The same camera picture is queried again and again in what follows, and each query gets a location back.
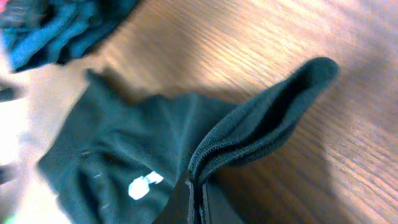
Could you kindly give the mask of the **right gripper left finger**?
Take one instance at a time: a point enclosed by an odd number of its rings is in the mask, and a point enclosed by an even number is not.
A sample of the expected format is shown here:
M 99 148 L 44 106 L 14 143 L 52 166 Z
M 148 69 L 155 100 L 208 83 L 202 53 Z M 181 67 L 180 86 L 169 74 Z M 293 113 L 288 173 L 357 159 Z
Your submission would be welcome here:
M 194 188 L 188 179 L 180 179 L 172 196 L 152 224 L 194 224 Z

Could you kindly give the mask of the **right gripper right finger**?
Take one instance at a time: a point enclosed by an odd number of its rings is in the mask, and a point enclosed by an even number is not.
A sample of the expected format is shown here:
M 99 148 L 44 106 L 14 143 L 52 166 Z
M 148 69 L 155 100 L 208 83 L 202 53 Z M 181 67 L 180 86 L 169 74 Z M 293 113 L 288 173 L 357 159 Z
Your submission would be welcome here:
M 244 224 L 215 183 L 207 182 L 203 186 L 202 210 L 205 224 Z

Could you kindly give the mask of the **black t-shirt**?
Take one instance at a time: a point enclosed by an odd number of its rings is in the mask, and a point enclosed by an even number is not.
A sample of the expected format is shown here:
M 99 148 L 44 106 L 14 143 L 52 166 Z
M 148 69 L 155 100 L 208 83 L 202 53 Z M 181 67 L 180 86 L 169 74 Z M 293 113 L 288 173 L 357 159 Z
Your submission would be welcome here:
M 314 58 L 240 105 L 196 93 L 130 105 L 88 71 L 88 88 L 38 167 L 73 223 L 152 223 L 180 179 L 193 184 L 194 223 L 204 223 L 207 180 L 280 148 L 338 70 Z

